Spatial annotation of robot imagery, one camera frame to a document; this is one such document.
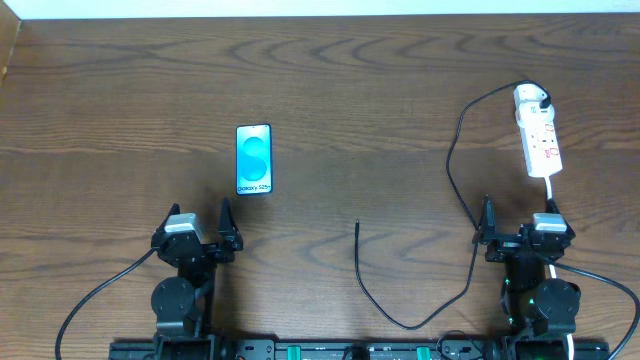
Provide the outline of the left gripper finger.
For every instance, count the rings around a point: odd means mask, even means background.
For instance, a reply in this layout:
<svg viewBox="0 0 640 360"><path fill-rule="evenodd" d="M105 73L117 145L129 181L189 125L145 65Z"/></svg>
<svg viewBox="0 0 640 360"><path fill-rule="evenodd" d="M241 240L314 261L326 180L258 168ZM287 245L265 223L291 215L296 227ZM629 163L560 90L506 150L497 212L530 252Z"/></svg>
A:
<svg viewBox="0 0 640 360"><path fill-rule="evenodd" d="M238 228L233 219L228 198L224 198L222 201L218 233L225 241L237 241L239 238Z"/></svg>
<svg viewBox="0 0 640 360"><path fill-rule="evenodd" d="M171 208L170 208L170 210L169 210L169 212L168 212L167 216L165 217L165 219L162 221L162 223L161 223L161 224L160 224L160 226L158 227L158 232L159 232L159 233L165 233L165 226L166 226L166 223L167 223L167 221L169 220L169 218L170 218L171 216L173 216L173 215L178 215L178 214L180 214L180 213L181 213L181 211L180 211L180 206L179 206L177 203L174 203L174 204L171 206Z"/></svg>

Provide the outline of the blue Galaxy smartphone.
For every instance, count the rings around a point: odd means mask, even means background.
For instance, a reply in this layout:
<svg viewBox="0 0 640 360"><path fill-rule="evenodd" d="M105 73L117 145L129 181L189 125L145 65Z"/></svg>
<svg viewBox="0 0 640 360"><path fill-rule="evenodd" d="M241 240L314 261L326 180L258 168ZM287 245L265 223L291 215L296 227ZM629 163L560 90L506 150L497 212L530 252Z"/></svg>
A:
<svg viewBox="0 0 640 360"><path fill-rule="evenodd" d="M272 132L269 124L236 128L236 193L258 195L273 190Z"/></svg>

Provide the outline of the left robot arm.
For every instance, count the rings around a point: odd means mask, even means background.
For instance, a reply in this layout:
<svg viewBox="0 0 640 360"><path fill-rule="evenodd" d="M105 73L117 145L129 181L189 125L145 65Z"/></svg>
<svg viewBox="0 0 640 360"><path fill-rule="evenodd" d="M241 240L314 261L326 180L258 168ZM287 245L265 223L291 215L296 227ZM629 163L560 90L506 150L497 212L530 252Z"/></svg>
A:
<svg viewBox="0 0 640 360"><path fill-rule="evenodd" d="M233 262L244 247L227 199L222 202L218 233L219 241L204 243L197 215L183 213L174 204L152 235L151 249L177 269L177 275L161 281L151 296L156 359L236 357L233 342L211 330L216 268Z"/></svg>

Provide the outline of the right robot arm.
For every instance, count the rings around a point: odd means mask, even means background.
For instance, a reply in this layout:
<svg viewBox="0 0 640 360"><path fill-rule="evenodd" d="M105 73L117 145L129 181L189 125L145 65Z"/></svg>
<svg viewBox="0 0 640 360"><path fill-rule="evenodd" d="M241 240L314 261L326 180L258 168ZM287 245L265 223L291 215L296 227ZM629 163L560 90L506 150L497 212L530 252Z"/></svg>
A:
<svg viewBox="0 0 640 360"><path fill-rule="evenodd" d="M503 359L569 357L567 337L576 331L581 291L574 283L549 277L545 267L560 259L574 238L552 199L515 234L497 230L494 206L489 198L483 200L473 242L486 247L486 261L505 265L501 302L511 333L496 346Z"/></svg>

